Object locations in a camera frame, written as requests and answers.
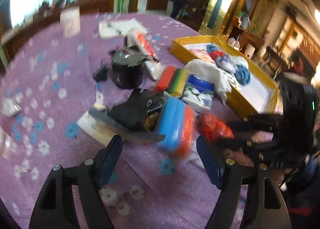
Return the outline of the yellow-rimmed white foam box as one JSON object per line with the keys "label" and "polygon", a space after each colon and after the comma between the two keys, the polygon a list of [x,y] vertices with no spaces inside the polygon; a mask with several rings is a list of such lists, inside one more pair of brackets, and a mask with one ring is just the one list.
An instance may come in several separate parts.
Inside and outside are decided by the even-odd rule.
{"label": "yellow-rimmed white foam box", "polygon": [[[230,56],[245,62],[250,72],[250,82],[241,85],[235,77],[217,64],[203,61],[191,50],[204,50],[212,44]],[[200,35],[174,39],[170,53],[185,64],[185,68],[197,78],[214,84],[215,93],[223,104],[240,117],[256,113],[274,113],[278,100],[278,84],[253,61],[215,36]]]}

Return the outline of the crumpled silver wrapper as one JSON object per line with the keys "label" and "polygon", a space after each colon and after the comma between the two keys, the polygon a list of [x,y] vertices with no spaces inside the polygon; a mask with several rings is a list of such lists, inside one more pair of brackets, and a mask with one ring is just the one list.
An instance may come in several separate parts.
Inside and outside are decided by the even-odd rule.
{"label": "crumpled silver wrapper", "polygon": [[5,117],[14,117],[21,111],[21,107],[15,99],[3,98],[1,100],[1,114]]}

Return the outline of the blue white tissue pack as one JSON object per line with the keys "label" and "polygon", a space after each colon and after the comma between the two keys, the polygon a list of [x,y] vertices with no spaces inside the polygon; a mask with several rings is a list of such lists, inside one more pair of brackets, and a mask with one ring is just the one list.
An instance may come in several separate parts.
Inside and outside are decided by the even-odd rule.
{"label": "blue white tissue pack", "polygon": [[214,84],[190,75],[181,97],[195,112],[208,112],[212,109]]}

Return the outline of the purple floral tablecloth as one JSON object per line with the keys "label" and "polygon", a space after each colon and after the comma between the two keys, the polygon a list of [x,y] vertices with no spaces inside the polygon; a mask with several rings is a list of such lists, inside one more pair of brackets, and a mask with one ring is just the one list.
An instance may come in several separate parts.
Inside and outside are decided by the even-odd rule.
{"label": "purple floral tablecloth", "polygon": [[[34,35],[1,79],[1,98],[15,98],[22,108],[15,117],[1,116],[1,200],[21,228],[28,228],[54,165],[79,165],[102,148],[78,120],[97,101],[112,107],[130,96],[112,80],[92,77],[110,63],[109,50],[123,43],[121,37],[101,39],[99,22],[129,19],[147,28],[162,64],[183,67],[169,47],[174,39],[196,35],[184,24],[160,15],[89,14],[71,39],[59,24]],[[219,194],[196,153],[170,160],[155,146],[129,143],[100,190],[116,228],[204,228]]]}

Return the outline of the red plastic bag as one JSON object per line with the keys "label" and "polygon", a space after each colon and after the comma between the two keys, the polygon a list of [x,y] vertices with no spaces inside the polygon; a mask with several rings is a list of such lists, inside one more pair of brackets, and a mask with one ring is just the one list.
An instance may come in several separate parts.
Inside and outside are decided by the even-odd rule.
{"label": "red plastic bag", "polygon": [[201,113],[197,117],[196,128],[199,135],[206,137],[211,142],[220,138],[234,138],[230,127],[210,112]]}

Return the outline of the white paper notepad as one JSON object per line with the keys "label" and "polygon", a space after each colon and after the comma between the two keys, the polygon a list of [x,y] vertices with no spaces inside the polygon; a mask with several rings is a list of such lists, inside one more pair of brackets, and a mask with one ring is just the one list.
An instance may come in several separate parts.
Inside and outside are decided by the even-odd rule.
{"label": "white paper notepad", "polygon": [[144,34],[148,33],[146,27],[144,27],[138,20],[132,18],[130,20],[117,20],[117,21],[101,21],[98,25],[99,37],[102,39],[108,39],[112,37],[122,36],[127,34],[131,30],[140,31]]}

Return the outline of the black round container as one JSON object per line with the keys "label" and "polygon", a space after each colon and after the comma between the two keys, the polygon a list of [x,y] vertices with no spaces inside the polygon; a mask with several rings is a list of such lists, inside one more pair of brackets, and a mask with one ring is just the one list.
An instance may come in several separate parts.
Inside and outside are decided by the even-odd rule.
{"label": "black round container", "polygon": [[128,47],[110,50],[108,54],[111,56],[111,78],[116,86],[121,89],[138,88],[143,79],[144,62],[151,57]]}

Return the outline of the white plastic bag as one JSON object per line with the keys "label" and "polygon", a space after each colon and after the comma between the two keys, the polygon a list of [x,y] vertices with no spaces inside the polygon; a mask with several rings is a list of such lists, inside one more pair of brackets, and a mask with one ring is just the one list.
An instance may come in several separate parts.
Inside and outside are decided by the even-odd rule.
{"label": "white plastic bag", "polygon": [[213,83],[215,93],[220,97],[223,104],[227,101],[227,93],[231,93],[233,88],[241,92],[240,84],[235,76],[212,63],[194,59],[189,61],[184,69],[187,69],[190,74],[195,75],[199,79]]}

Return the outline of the blue red sponge pack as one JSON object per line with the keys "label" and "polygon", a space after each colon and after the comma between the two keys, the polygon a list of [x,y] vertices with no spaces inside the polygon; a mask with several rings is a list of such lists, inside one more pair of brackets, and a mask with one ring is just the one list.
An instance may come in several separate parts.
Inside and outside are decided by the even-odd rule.
{"label": "blue red sponge pack", "polygon": [[168,97],[157,124],[157,134],[164,139],[156,145],[175,158],[190,154],[194,136],[195,111],[182,100]]}

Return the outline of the blue knitted cloth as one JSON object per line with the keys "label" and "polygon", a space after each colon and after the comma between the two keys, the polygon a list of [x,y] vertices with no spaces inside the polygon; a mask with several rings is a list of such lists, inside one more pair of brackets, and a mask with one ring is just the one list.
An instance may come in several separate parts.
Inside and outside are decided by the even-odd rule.
{"label": "blue knitted cloth", "polygon": [[243,86],[249,84],[251,80],[250,71],[248,70],[248,68],[246,68],[243,65],[237,65],[237,70],[234,76],[238,81],[238,83],[240,83],[240,85],[243,85]]}

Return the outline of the white plastic jar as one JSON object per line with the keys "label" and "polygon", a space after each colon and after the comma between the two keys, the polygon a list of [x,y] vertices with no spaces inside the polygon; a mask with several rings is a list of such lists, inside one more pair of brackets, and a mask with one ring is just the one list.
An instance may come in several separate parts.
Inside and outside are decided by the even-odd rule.
{"label": "white plastic jar", "polygon": [[81,31],[80,7],[71,7],[61,11],[60,24],[64,38],[78,35]]}

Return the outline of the red white tissue pack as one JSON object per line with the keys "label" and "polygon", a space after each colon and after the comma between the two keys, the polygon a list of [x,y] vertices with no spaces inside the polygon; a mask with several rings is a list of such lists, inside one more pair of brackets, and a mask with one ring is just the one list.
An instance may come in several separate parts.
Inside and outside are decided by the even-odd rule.
{"label": "red white tissue pack", "polygon": [[138,50],[149,59],[145,61],[145,66],[153,80],[157,80],[161,77],[164,66],[159,61],[159,58],[154,50],[152,44],[147,40],[146,35],[134,28],[127,32],[127,44],[129,47],[136,46]]}

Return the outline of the black plastic package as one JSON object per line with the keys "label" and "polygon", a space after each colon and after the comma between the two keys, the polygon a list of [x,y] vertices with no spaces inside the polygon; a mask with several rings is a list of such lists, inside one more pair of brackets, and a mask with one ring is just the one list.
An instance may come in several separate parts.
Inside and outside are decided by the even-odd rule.
{"label": "black plastic package", "polygon": [[157,123],[165,105],[162,92],[134,89],[126,102],[112,108],[89,110],[103,127],[137,145],[153,145],[165,139],[157,132]]}

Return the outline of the pink tissue pack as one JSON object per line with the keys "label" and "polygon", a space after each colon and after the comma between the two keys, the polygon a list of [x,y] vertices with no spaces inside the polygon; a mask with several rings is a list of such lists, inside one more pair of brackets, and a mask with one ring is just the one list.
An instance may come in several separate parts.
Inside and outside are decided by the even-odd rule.
{"label": "pink tissue pack", "polygon": [[210,57],[207,51],[199,50],[199,49],[190,49],[189,51],[193,53],[200,60],[216,65],[215,61]]}

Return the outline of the blue towel with red bag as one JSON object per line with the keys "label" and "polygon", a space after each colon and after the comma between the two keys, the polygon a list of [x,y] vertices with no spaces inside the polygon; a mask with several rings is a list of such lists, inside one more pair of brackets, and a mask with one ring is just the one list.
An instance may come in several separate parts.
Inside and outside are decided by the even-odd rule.
{"label": "blue towel with red bag", "polygon": [[206,50],[208,55],[213,59],[216,60],[218,57],[224,57],[226,54],[225,52],[221,51],[218,47],[208,44],[206,46]]}

